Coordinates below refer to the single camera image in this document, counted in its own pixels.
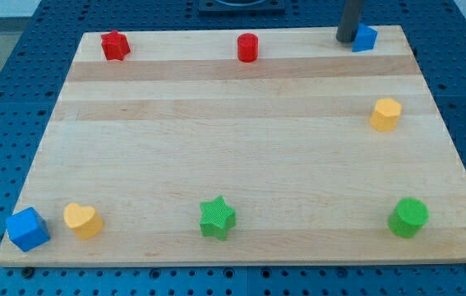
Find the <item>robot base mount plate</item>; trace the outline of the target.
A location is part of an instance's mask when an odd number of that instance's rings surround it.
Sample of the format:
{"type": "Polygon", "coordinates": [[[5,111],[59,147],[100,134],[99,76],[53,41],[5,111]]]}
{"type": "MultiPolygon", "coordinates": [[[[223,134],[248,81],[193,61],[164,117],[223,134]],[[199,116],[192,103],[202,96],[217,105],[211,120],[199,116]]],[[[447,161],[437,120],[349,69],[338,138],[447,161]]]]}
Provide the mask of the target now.
{"type": "Polygon", "coordinates": [[[284,12],[286,0],[197,0],[200,13],[284,12]]]}

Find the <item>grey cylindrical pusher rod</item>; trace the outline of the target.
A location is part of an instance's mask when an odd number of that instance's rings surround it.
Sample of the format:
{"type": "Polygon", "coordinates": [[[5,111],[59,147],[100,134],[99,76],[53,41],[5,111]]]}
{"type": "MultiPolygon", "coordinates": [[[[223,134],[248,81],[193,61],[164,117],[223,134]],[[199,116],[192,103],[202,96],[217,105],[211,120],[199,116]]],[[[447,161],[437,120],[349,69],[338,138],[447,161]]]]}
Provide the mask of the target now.
{"type": "Polygon", "coordinates": [[[335,36],[341,44],[351,44],[355,40],[365,2],[365,0],[344,1],[344,8],[335,36]]]}

